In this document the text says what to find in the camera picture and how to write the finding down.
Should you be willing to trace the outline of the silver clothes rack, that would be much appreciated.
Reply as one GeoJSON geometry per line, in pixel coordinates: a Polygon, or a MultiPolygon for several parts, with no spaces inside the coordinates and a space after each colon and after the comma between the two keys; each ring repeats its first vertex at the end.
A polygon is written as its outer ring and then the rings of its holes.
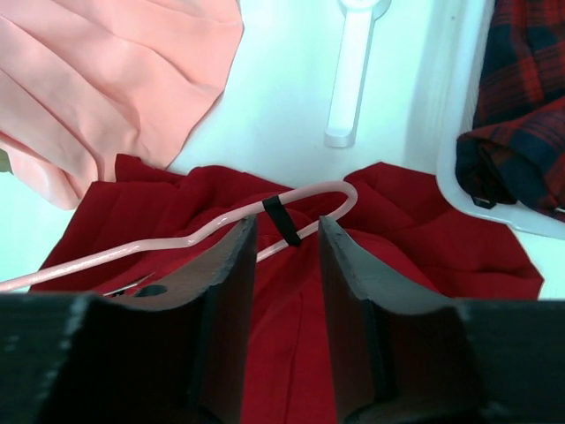
{"type": "Polygon", "coordinates": [[[375,22],[389,9],[390,0],[342,0],[342,39],[324,134],[330,148],[349,148],[356,139],[375,22]]]}

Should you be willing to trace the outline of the red black plaid garment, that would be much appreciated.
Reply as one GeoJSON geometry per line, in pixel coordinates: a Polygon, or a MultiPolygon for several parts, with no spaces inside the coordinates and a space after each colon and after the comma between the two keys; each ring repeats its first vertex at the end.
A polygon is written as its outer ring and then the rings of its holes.
{"type": "Polygon", "coordinates": [[[482,208],[518,202],[564,219],[564,3],[497,1],[458,184],[482,208]]]}

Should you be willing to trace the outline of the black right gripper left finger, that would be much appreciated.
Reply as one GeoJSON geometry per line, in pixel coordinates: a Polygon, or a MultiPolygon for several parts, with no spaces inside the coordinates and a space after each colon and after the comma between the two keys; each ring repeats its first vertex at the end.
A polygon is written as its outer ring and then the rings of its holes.
{"type": "Polygon", "coordinates": [[[132,296],[1,298],[4,423],[237,423],[258,225],[132,296]]]}

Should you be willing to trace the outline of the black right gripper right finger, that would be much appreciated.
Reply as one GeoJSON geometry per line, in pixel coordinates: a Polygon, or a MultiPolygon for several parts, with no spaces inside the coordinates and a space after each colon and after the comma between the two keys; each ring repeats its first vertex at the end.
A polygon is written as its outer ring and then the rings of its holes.
{"type": "Polygon", "coordinates": [[[452,299],[318,229],[341,423],[561,423],[564,305],[452,299]]]}

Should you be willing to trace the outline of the salmon pink garment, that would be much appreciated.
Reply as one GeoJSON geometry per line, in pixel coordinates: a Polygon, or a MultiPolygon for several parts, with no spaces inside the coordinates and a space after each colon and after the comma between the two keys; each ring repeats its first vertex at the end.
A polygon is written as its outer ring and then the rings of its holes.
{"type": "Polygon", "coordinates": [[[236,1],[4,1],[1,149],[43,199],[75,208],[118,155],[164,169],[226,86],[236,1]]]}

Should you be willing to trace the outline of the brown garment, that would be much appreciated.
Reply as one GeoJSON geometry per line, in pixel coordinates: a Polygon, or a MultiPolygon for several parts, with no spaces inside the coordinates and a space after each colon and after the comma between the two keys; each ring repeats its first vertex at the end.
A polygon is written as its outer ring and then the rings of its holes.
{"type": "Polygon", "coordinates": [[[0,150],[0,172],[11,172],[9,156],[3,150],[0,150]]]}

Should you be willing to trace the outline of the pink wire hanger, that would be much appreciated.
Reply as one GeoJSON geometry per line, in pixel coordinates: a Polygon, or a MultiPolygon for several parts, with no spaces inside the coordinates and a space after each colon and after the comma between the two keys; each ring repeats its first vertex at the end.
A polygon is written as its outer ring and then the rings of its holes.
{"type": "Polygon", "coordinates": [[[133,254],[148,251],[184,249],[195,246],[228,224],[266,212],[270,216],[271,221],[276,225],[277,230],[282,236],[282,240],[261,250],[257,254],[256,259],[257,262],[260,262],[269,256],[281,252],[288,246],[296,246],[299,241],[314,234],[318,230],[319,223],[314,222],[296,231],[292,226],[291,220],[288,218],[285,206],[289,203],[324,193],[341,193],[346,196],[346,200],[343,204],[328,214],[329,217],[335,220],[347,215],[358,202],[358,192],[356,188],[345,181],[330,181],[308,185],[222,214],[185,237],[150,238],[126,243],[97,254],[90,254],[77,260],[68,261],[60,265],[39,270],[32,274],[4,281],[1,283],[1,291],[13,292],[17,289],[31,287],[62,276],[68,276],[76,272],[101,266],[102,264],[116,261],[133,254]]]}

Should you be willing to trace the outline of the white plastic basket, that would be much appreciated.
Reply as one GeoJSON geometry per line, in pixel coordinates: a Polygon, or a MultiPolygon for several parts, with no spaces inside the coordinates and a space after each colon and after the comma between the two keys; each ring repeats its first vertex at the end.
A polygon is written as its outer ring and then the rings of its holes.
{"type": "Polygon", "coordinates": [[[478,82],[493,14],[493,1],[462,1],[455,17],[453,47],[448,57],[447,92],[441,119],[436,180],[443,197],[469,216],[502,223],[511,229],[551,239],[564,239],[564,223],[521,203],[491,209],[475,205],[456,180],[456,139],[472,127],[478,82]]]}

